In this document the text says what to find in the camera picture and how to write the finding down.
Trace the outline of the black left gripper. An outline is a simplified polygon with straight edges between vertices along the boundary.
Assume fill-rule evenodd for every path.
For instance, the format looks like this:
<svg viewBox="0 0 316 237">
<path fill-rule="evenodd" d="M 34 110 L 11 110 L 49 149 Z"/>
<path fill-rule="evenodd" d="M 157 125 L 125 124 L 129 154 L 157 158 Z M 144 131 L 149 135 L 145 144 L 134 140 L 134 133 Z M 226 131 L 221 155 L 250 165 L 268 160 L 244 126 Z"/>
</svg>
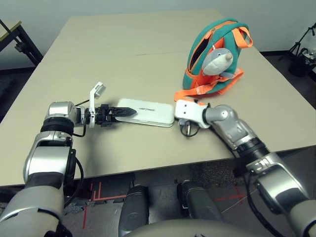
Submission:
<svg viewBox="0 0 316 237">
<path fill-rule="evenodd" d="M 129 107 L 112 107 L 109 104 L 102 104 L 95 108 L 95 124 L 101 127 L 111 126 L 118 122 L 118 117 L 130 117 L 137 114 L 137 111 Z"/>
</svg>

